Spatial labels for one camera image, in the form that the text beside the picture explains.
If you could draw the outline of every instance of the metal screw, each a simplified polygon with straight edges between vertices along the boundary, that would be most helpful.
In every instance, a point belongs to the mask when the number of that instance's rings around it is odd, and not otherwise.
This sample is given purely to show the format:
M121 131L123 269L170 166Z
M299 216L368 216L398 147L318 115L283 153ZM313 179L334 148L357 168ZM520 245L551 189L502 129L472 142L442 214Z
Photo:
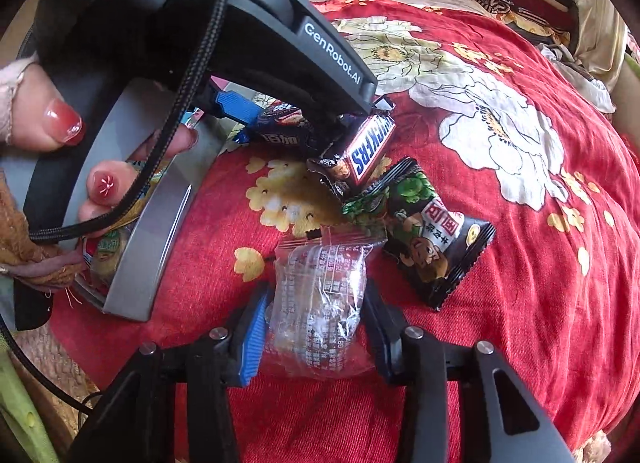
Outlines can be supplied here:
M158 346L153 342L144 342L142 346L140 346L140 352L145 356L154 354L156 349L158 349Z
M213 328L209 332L209 337L213 340L225 339L227 335L229 335L229 332L226 330L226 328Z
M408 326L404 328L404 334L409 338L415 338L416 340L424 337L424 329L417 326Z
M476 349L480 351L483 355L490 355L494 352L494 345L491 344L488 340L481 340L478 344L476 344Z

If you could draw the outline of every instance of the bed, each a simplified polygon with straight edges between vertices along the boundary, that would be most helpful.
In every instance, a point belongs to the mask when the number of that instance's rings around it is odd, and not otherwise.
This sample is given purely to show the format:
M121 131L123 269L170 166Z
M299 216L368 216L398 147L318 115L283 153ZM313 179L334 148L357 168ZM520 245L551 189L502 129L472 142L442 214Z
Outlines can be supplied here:
M538 50L472 0L313 1L396 104L381 172L414 156L450 209L497 228L441 312L420 303L387 257L370 271L383 297L441 340L490 340L570 449L615 426L640 390L640 176L623 140ZM142 342L179 345L221 325L256 281L273 280L284 233L340 219L290 151L230 140L183 225L151 321L71 306L62 293L51 329L104 388ZM375 373L321 382L261 371L230 392L245 462L392 461L403 398ZM449 401L455 462L455 393ZM184 457L184 389L177 410Z

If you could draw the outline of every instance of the plastic bag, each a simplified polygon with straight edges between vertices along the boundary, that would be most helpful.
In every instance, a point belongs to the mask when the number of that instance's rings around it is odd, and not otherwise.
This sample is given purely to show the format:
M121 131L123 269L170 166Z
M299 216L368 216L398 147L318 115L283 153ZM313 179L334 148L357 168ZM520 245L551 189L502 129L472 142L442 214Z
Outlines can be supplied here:
M373 363L354 340L367 281L365 259L386 242L384 227L323 228L316 239L276 247L276 291L265 362L288 376L348 378Z

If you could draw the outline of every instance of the beige curtain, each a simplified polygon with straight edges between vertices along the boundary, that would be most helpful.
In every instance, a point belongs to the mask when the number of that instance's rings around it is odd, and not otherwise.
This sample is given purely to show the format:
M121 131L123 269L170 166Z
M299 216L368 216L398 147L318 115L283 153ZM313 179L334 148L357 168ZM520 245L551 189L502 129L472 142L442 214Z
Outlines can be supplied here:
M580 17L576 60L611 91L620 75L626 49L626 24L609 0L575 0Z

